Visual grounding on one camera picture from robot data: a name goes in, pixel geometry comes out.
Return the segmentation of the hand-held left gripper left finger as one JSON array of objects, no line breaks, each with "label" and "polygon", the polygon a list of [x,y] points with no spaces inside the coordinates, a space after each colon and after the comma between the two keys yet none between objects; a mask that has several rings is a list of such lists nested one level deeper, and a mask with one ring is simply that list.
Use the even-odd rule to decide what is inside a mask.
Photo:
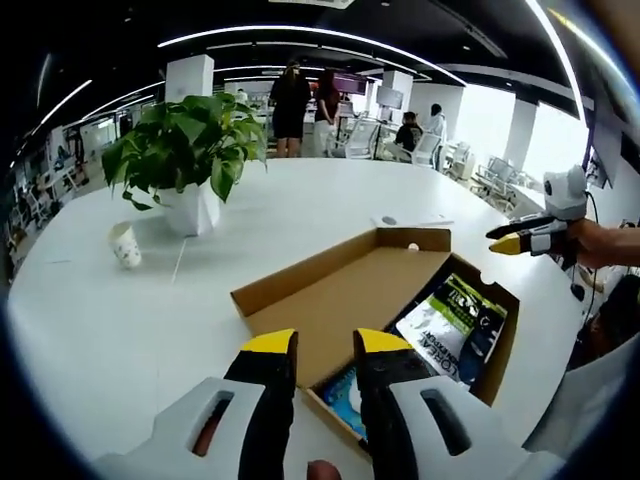
[{"label": "hand-held left gripper left finger", "polygon": [[293,423],[298,334],[245,343],[226,374],[209,377],[156,415],[150,437],[94,463],[100,479],[281,479]]}]

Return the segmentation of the person's right hand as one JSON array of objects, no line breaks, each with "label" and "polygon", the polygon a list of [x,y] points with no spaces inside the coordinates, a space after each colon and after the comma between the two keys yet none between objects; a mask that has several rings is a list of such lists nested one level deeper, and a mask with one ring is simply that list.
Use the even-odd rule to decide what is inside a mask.
[{"label": "person's right hand", "polygon": [[609,264],[610,232],[607,228],[592,220],[582,219],[571,223],[565,236],[568,241],[577,243],[576,259],[581,266],[597,269]]}]

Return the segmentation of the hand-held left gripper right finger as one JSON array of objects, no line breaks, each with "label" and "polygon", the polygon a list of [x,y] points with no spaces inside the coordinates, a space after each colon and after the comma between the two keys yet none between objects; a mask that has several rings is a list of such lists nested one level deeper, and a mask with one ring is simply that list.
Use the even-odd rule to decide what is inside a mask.
[{"label": "hand-held left gripper right finger", "polygon": [[361,417],[377,479],[547,479],[550,455],[505,434],[500,416],[411,346],[382,331],[353,333]]}]

